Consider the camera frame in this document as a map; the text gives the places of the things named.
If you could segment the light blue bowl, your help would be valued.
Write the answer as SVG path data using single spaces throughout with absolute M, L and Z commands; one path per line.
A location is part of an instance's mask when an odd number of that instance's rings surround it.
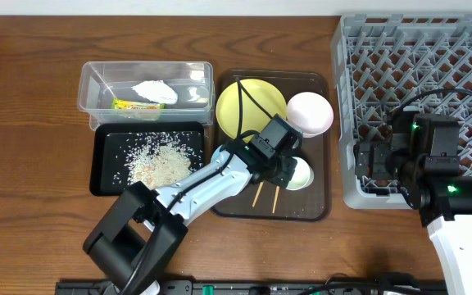
M 219 156 L 222 147 L 223 147 L 222 145 L 218 146 L 217 149 L 212 153 L 211 161 L 214 161 Z

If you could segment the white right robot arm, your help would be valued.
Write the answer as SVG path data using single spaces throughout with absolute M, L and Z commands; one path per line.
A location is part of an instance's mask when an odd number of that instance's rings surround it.
M 456 119 L 395 111 L 391 134 L 355 149 L 356 175 L 394 180 L 417 210 L 441 262 L 447 291 L 472 294 L 472 177 L 461 175 Z

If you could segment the green yellow snack wrapper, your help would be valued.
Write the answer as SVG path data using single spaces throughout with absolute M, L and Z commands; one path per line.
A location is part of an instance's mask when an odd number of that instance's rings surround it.
M 132 102 L 114 98 L 111 102 L 111 109 L 116 110 L 156 110 L 163 109 L 164 104 L 151 102 Z

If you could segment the pale green cup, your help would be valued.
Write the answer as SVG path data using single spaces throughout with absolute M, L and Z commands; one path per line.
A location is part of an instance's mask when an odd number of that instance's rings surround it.
M 287 190 L 296 191 L 308 187 L 314 180 L 314 171 L 309 164 L 300 157 L 293 157 L 297 162 L 293 177 L 288 182 Z

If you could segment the rice food waste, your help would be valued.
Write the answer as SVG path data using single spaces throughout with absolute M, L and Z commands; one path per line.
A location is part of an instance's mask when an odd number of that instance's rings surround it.
M 104 188 L 122 190 L 138 181 L 158 188 L 186 178 L 203 166 L 203 135 L 198 131 L 111 134 L 104 157 Z

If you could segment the white napkin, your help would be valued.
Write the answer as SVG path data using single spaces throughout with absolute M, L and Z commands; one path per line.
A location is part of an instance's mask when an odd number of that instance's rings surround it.
M 162 80 L 143 81 L 132 87 L 142 98 L 148 101 L 174 105 L 178 102 L 178 94 Z

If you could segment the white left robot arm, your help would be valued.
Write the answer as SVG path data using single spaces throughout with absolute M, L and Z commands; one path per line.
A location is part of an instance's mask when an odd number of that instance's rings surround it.
M 158 278 L 184 241 L 188 226 L 217 203 L 261 181 L 286 188 L 302 133 L 281 116 L 220 146 L 210 164 L 173 184 L 126 188 L 83 244 L 121 294 L 156 294 Z

